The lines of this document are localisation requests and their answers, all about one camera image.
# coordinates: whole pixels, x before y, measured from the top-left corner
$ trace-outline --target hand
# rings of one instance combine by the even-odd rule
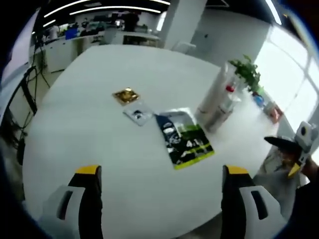
[[[284,163],[289,166],[293,166],[300,157],[300,153],[287,153],[282,152]],[[303,173],[311,182],[315,181],[318,173],[318,165],[311,159],[311,156],[306,160],[301,173]]]

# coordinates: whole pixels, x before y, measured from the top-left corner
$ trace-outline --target gold package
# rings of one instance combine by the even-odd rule
[[[140,97],[131,88],[126,88],[125,90],[115,92],[112,95],[123,106],[136,101]]]

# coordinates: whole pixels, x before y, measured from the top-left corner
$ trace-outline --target ceiling light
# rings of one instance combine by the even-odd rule
[[[84,4],[86,7],[102,6],[100,2]]]
[[[144,7],[137,7],[137,6],[99,6],[99,7],[94,7],[94,8],[89,8],[89,9],[71,12],[70,15],[74,15],[74,14],[85,12],[85,11],[93,11],[93,10],[100,10],[100,9],[113,9],[113,8],[136,9],[136,10],[151,11],[151,12],[155,12],[155,13],[160,13],[160,11],[158,11],[158,10],[144,8]]]
[[[81,3],[81,2],[85,2],[85,1],[90,1],[90,0],[79,0],[79,1],[72,2],[72,3],[67,4],[65,6],[59,7],[59,8],[57,8],[56,10],[54,10],[52,12],[49,12],[47,15],[44,15],[44,17],[50,16],[51,14],[54,14],[55,12],[60,11],[60,10],[66,8],[68,6],[72,6],[72,5],[75,5],[75,4],[78,4],[78,3]]]
[[[46,27],[46,26],[48,26],[48,25],[50,25],[51,23],[54,23],[54,22],[55,22],[55,20],[52,20],[52,21],[46,23],[45,25],[43,25],[43,27]]]
[[[51,14],[54,14],[55,12],[60,11],[60,10],[62,10],[62,9],[64,9],[64,8],[66,8],[66,7],[69,7],[69,6],[72,6],[72,5],[81,3],[81,2],[85,2],[85,1],[90,1],[90,0],[79,0],[79,1],[75,1],[75,2],[69,3],[69,4],[67,4],[67,5],[64,5],[64,6],[62,6],[62,7],[57,8],[56,10],[54,10],[54,11],[52,11],[52,12],[49,12],[47,15],[44,15],[44,17],[48,17],[48,16],[50,16]],[[166,4],[166,5],[170,5],[170,3],[167,2],[167,1],[162,1],[162,0],[150,0],[150,1],[156,1],[156,2],[159,2],[159,3]]]
[[[206,5],[206,7],[229,7],[229,4],[225,0],[221,0],[224,5],[222,4],[213,4],[213,5]]]
[[[274,16],[274,19],[275,19],[276,23],[281,25],[280,17],[278,15],[278,12],[276,11],[276,8],[275,8],[273,2],[271,0],[266,0],[266,3],[268,5],[268,7],[270,8],[270,11],[271,11],[271,13]]]
[[[150,0],[150,1],[157,1],[159,3],[163,3],[163,4],[166,4],[166,5],[170,5],[170,2],[167,2],[167,1],[162,1],[162,0]]]

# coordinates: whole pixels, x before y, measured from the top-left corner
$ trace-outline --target office desk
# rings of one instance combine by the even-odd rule
[[[30,126],[23,182],[31,215],[40,216],[42,203],[78,167],[100,164],[104,238],[174,238],[216,216],[222,166],[245,167],[254,176],[271,147],[263,138],[278,127],[246,94],[217,133],[207,135],[215,155],[176,171],[156,120],[137,126],[112,93],[131,87],[155,112],[194,112],[218,72],[208,62],[152,47],[93,46],[81,54]]]
[[[128,32],[128,31],[116,31],[115,36],[112,40],[111,44],[119,44],[122,45],[125,43],[125,37],[138,37],[143,38],[147,42],[152,42],[152,46],[158,47],[158,43],[160,38],[158,36],[154,36],[147,33],[141,33],[141,32]]]
[[[74,61],[80,54],[82,54],[89,47],[96,45],[92,43],[94,37],[103,36],[104,32],[97,35],[79,36],[72,39],[65,39],[65,36],[59,37],[47,45],[42,46],[45,63],[48,67],[48,72],[61,71],[66,69],[72,61]],[[40,48],[35,51],[35,60],[38,66],[42,65]],[[29,50],[30,63],[32,63],[34,55],[34,46]]]

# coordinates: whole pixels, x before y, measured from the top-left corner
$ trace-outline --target white wall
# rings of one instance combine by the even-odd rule
[[[231,59],[242,59],[243,54],[254,61],[269,28],[270,24],[256,18],[206,9],[191,42],[197,45],[192,55],[218,66]]]
[[[162,31],[159,33],[164,48],[171,49],[177,42],[190,42],[207,0],[172,0]]]
[[[81,15],[76,15],[75,16],[75,21],[81,25],[81,23],[84,21],[85,18],[88,20],[93,19],[95,16],[102,16],[106,15],[108,16],[109,14],[112,14],[114,11],[98,11],[98,12],[89,12]],[[151,14],[148,12],[142,12],[139,15],[140,21],[138,22],[138,25],[143,25],[145,24],[146,26],[149,27],[149,29],[155,30],[157,26],[157,14]]]

